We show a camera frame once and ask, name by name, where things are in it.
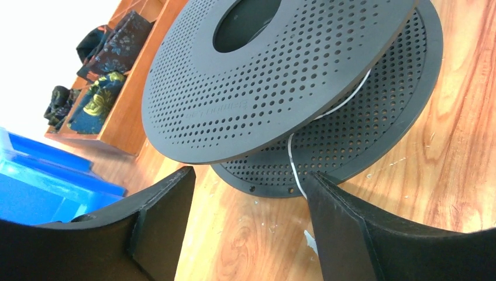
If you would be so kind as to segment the dark grey cable spool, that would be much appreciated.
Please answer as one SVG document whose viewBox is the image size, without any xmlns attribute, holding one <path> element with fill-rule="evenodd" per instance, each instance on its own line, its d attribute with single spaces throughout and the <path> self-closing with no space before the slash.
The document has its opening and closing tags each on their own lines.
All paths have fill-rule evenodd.
<svg viewBox="0 0 496 281">
<path fill-rule="evenodd" d="M 431 1 L 189 1 L 153 59 L 143 128 L 235 189 L 297 197 L 311 173 L 339 184 L 391 150 L 442 55 Z"/>
</svg>

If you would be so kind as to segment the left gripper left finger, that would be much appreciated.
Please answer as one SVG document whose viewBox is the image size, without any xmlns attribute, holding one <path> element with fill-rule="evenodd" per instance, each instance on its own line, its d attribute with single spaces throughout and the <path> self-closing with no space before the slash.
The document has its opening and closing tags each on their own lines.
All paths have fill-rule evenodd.
<svg viewBox="0 0 496 281">
<path fill-rule="evenodd" d="M 184 166 L 70 222 L 1 221 L 1 279 L 173 280 L 195 180 Z"/>
</svg>

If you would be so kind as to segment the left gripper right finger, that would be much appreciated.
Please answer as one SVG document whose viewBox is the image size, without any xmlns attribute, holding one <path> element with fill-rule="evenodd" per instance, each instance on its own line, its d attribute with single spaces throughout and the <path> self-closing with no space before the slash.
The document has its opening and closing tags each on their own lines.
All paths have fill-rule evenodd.
<svg viewBox="0 0 496 281">
<path fill-rule="evenodd" d="M 495 229 L 413 222 L 311 173 L 304 183 L 325 280 L 494 280 Z"/>
</svg>

